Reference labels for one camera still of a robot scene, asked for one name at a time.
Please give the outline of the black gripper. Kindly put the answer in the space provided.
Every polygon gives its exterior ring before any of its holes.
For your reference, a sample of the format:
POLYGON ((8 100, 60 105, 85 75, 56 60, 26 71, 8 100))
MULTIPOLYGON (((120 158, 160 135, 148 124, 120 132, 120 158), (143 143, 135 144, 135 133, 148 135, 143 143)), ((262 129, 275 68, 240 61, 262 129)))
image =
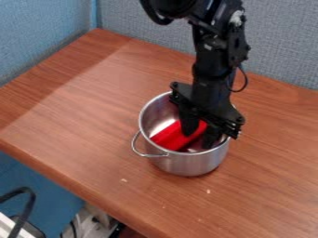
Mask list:
POLYGON ((191 85, 169 83, 169 101, 177 106, 183 134, 191 136, 203 120, 207 129, 201 146, 207 150, 219 141, 221 134, 236 139, 244 125, 244 117, 229 100, 235 92, 231 88, 235 76, 235 73, 229 73, 215 80, 195 78, 191 85))

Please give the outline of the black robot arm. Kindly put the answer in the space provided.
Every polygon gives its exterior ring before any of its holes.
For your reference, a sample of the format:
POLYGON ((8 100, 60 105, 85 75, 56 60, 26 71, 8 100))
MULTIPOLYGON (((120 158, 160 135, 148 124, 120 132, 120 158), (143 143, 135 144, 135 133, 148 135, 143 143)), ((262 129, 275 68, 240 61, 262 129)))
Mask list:
POLYGON ((225 135, 239 136, 244 117, 229 97, 236 73, 251 50, 245 41, 245 15, 241 0, 139 0, 149 19, 169 25, 184 19, 191 25, 196 52, 192 64, 192 83, 169 84, 169 101, 177 106, 184 135, 195 133, 205 122, 203 147, 211 149, 225 135))

